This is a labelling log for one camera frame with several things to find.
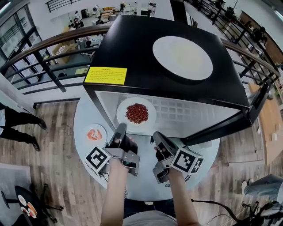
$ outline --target white tabletop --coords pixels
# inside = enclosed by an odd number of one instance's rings
[[[92,150],[86,150],[82,144],[81,132],[90,124],[100,124],[107,132],[107,141],[113,136],[113,131],[103,119],[98,109],[87,95],[80,99],[74,119],[74,138],[76,150],[89,174],[98,181],[103,187],[107,188],[107,178],[95,175],[92,170],[86,165],[85,158]],[[172,198],[169,182],[158,184],[152,172],[157,159],[155,157],[155,144],[150,144],[150,136],[128,135],[132,136],[138,145],[138,155],[140,156],[138,176],[134,177],[129,174],[126,187],[126,197],[132,200],[139,201],[159,201]],[[179,139],[172,139],[177,145],[181,145]],[[201,154],[204,157],[201,168],[197,174],[186,177],[188,190],[194,188],[207,174],[212,166],[218,148],[220,139],[211,141],[210,147],[201,148],[199,145],[190,146],[192,151]]]

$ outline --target white plate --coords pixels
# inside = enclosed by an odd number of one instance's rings
[[[208,78],[213,65],[208,54],[194,42],[176,36],[159,38],[153,45],[158,62],[175,75],[191,80]]]
[[[27,205],[26,200],[25,200],[21,195],[18,195],[18,199],[19,199],[20,203],[21,203],[23,206],[26,206],[26,205]]]
[[[35,213],[30,208],[28,208],[28,212],[32,218],[36,218]]]
[[[94,130],[95,134],[91,137],[98,138],[98,130],[100,131],[102,138],[97,140],[92,140],[88,138],[88,133]],[[107,133],[106,130],[99,124],[91,124],[86,126],[82,131],[81,137],[81,146],[84,147],[85,150],[92,151],[95,147],[104,147],[107,141]]]
[[[25,207],[21,207],[21,210],[27,214],[27,216],[29,217],[30,216],[30,213],[27,211],[27,209]]]
[[[134,104],[144,105],[149,114],[149,118],[146,122],[140,124],[130,122],[126,117],[127,107]],[[131,132],[144,132],[149,128],[153,127],[156,121],[156,110],[155,107],[148,100],[140,97],[132,97],[124,100],[117,109],[117,120],[119,123],[126,123],[127,130]]]

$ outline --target human hand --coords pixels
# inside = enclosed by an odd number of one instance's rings
[[[129,139],[133,142],[133,143],[136,143],[135,140],[130,136]],[[114,141],[115,143],[119,143],[119,139],[116,139]],[[122,164],[122,161],[121,159],[119,158],[113,158],[113,159],[110,159],[109,160],[109,164],[110,164],[110,170],[112,171],[125,171],[125,172],[129,172],[129,168],[125,167],[123,164]]]
[[[176,178],[182,178],[183,179],[184,178],[183,174],[180,171],[178,171],[178,170],[176,170],[172,167],[169,169],[167,176],[168,176],[169,180],[171,180],[173,178],[174,179],[176,179]]]

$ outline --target shrimp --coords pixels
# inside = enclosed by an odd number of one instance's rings
[[[94,129],[91,129],[87,134],[88,138],[91,140],[97,140],[97,138],[95,137],[95,133],[96,131]]]
[[[88,134],[87,134],[88,138],[90,140],[99,140],[102,139],[102,134],[99,130],[97,130],[97,135],[96,135],[96,131],[94,129],[91,129]]]

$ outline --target shoe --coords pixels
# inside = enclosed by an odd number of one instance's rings
[[[248,183],[246,181],[243,181],[242,183],[242,195],[245,195],[245,188],[248,186]]]
[[[250,185],[251,183],[253,183],[253,179],[248,180],[248,185]]]
[[[41,129],[44,129],[44,130],[47,129],[47,126],[46,126],[45,122],[42,119],[40,119],[40,123],[38,125],[41,127]]]
[[[37,143],[36,139],[34,138],[34,141],[32,142],[32,146],[34,146],[34,149],[36,151],[40,151],[39,144]]]

